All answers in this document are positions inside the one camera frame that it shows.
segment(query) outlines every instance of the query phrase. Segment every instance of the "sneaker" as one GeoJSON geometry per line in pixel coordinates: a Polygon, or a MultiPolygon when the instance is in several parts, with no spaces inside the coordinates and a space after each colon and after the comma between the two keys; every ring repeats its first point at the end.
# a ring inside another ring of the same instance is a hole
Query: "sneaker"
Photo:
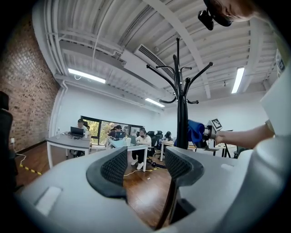
{"type": "Polygon", "coordinates": [[[142,163],[139,163],[138,165],[137,165],[137,170],[141,170],[142,169],[142,167],[144,166],[144,162],[142,162],[142,163]]]}
{"type": "Polygon", "coordinates": [[[132,165],[132,166],[133,166],[133,165],[135,165],[135,164],[136,164],[136,162],[137,162],[137,159],[136,159],[136,160],[134,160],[134,161],[132,161],[131,165],[132,165]]]}

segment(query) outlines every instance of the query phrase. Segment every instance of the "air conditioner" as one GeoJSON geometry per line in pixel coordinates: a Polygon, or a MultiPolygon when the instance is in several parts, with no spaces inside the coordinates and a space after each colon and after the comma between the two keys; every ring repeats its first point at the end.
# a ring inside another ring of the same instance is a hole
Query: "air conditioner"
{"type": "MultiPolygon", "coordinates": [[[[169,86],[163,78],[146,68],[147,64],[153,68],[156,68],[156,66],[165,66],[165,64],[144,45],[140,45],[134,54],[128,50],[124,50],[120,58],[126,61],[124,68],[137,74],[156,87],[164,88],[169,86]]],[[[159,68],[156,70],[174,82],[174,75],[171,70],[167,68],[159,68]]]]}

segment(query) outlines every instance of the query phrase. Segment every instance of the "blue cloth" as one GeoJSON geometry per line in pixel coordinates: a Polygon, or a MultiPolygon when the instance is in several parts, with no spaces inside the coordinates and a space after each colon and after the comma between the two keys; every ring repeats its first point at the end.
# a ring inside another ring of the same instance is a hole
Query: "blue cloth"
{"type": "Polygon", "coordinates": [[[192,120],[188,120],[188,132],[187,132],[188,141],[193,142],[193,144],[201,142],[204,130],[205,126],[203,124],[194,122],[192,120]]]}

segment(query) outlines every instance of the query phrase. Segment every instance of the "window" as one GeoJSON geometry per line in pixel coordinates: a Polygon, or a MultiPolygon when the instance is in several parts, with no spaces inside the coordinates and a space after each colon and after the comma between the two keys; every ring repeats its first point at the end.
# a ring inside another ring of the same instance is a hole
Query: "window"
{"type": "Polygon", "coordinates": [[[122,131],[132,135],[139,132],[139,129],[142,127],[117,122],[107,122],[86,116],[81,116],[81,118],[86,121],[90,127],[89,134],[91,135],[91,142],[94,145],[105,145],[106,137],[114,126],[120,125],[122,127],[122,131]]]}

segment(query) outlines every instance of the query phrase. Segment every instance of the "fluorescent light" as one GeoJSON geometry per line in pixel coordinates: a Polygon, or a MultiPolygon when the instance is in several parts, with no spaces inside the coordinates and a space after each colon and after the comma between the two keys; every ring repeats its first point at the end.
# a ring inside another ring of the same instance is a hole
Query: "fluorescent light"
{"type": "Polygon", "coordinates": [[[95,81],[105,83],[105,79],[103,79],[103,78],[98,78],[96,76],[89,75],[89,74],[83,73],[81,71],[75,71],[72,69],[68,69],[68,71],[69,71],[69,73],[74,74],[74,75],[80,75],[80,76],[85,77],[85,78],[90,78],[90,79],[93,79],[95,81]]]}
{"type": "Polygon", "coordinates": [[[235,81],[235,84],[233,85],[233,89],[232,89],[232,94],[233,93],[236,93],[240,84],[241,84],[241,79],[244,75],[244,72],[245,72],[245,68],[239,68],[237,69],[237,74],[236,74],[236,81],[235,81]]]}
{"type": "Polygon", "coordinates": [[[148,101],[148,102],[151,102],[152,104],[155,104],[155,105],[157,105],[157,106],[160,106],[160,107],[164,107],[165,105],[162,105],[162,104],[160,104],[160,103],[158,103],[158,102],[156,102],[156,101],[153,101],[153,100],[151,100],[151,99],[149,99],[149,98],[147,98],[147,99],[145,99],[146,101],[148,101]]]}

